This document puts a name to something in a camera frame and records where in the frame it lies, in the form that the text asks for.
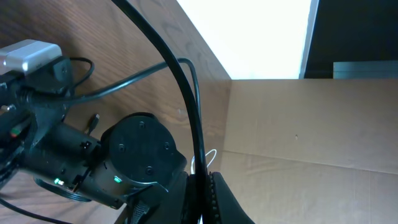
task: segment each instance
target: green led indicator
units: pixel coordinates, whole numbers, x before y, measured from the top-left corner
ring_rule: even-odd
[[[113,179],[116,183],[120,183],[120,182],[122,182],[122,179],[120,179],[119,177],[117,177],[117,176],[114,176],[114,179]]]

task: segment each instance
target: bolt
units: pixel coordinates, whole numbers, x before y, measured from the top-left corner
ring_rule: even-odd
[[[145,170],[145,173],[147,175],[152,175],[152,174],[154,174],[154,170],[151,166],[148,166],[147,169]]]
[[[139,128],[140,128],[140,129],[144,129],[144,128],[145,128],[145,122],[140,121],[140,122],[139,122]]]
[[[126,152],[126,148],[123,144],[119,144],[119,152]]]

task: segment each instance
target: white cable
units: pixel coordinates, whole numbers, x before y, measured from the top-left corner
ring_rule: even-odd
[[[210,164],[213,162],[214,158],[216,157],[216,155],[217,155],[217,149],[212,149],[212,150],[208,151],[208,152],[206,153],[205,156],[209,155],[211,152],[214,152],[214,156],[213,156],[213,158],[211,159],[211,161],[207,164],[207,167],[210,166]],[[191,160],[191,174],[195,174],[195,171],[193,170],[193,163],[194,163],[194,162],[195,162],[195,156],[193,156],[193,157],[192,157],[192,160]]]

